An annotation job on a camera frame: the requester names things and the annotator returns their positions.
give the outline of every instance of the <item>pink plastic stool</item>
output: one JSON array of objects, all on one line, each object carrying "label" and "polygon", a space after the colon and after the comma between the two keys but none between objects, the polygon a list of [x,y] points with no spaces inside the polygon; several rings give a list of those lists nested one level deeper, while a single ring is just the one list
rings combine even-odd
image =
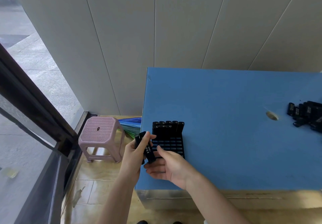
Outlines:
[{"label": "pink plastic stool", "polygon": [[[122,131],[120,146],[117,148],[114,138],[116,130]],[[85,155],[87,162],[92,160],[106,160],[112,158],[115,162],[120,162],[122,156],[120,149],[124,140],[125,132],[117,119],[114,117],[94,116],[89,118],[81,132],[78,144]],[[105,148],[110,155],[91,155],[87,152],[87,148]]]}]

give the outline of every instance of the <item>gray wall panel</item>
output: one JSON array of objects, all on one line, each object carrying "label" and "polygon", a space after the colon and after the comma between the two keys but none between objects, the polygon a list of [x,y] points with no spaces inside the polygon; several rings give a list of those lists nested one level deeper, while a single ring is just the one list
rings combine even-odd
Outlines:
[{"label": "gray wall panel", "polygon": [[247,70],[290,0],[223,0],[204,69]]},{"label": "gray wall panel", "polygon": [[86,0],[20,0],[84,110],[119,115]]},{"label": "gray wall panel", "polygon": [[88,0],[121,115],[141,115],[154,66],[154,0]]},{"label": "gray wall panel", "polygon": [[322,70],[322,0],[292,0],[250,70]]},{"label": "gray wall panel", "polygon": [[155,0],[155,66],[201,68],[223,0]]}]

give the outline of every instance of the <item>blue tabletop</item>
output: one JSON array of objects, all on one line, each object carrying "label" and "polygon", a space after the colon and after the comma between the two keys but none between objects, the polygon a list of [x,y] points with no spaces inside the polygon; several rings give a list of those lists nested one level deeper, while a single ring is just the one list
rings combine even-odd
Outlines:
[{"label": "blue tabletop", "polygon": [[[148,68],[141,131],[185,122],[185,158],[219,189],[322,188],[322,134],[289,102],[322,102],[322,73]],[[278,121],[269,119],[276,113]],[[179,189],[142,167],[136,189]]]}]

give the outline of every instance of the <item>person's right hand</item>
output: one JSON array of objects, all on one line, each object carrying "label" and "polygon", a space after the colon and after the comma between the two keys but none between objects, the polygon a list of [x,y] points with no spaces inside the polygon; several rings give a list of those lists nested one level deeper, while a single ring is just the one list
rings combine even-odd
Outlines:
[{"label": "person's right hand", "polygon": [[181,189],[186,190],[187,181],[197,173],[197,170],[181,155],[172,151],[165,151],[160,146],[157,147],[155,156],[161,156],[162,159],[156,159],[151,164],[147,163],[144,166],[147,173],[155,179],[169,180]]}]

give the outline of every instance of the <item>person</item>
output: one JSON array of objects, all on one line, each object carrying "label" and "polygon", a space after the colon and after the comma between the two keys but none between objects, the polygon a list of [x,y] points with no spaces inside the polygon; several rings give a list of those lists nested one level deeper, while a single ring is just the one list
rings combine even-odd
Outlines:
[{"label": "person", "polygon": [[[140,175],[143,152],[155,135],[146,132],[139,146],[126,145],[119,175],[115,180],[97,224],[126,224],[135,184]],[[168,180],[187,190],[208,224],[249,223],[220,191],[179,154],[157,146],[158,158],[145,164],[146,172],[155,179]]]}]

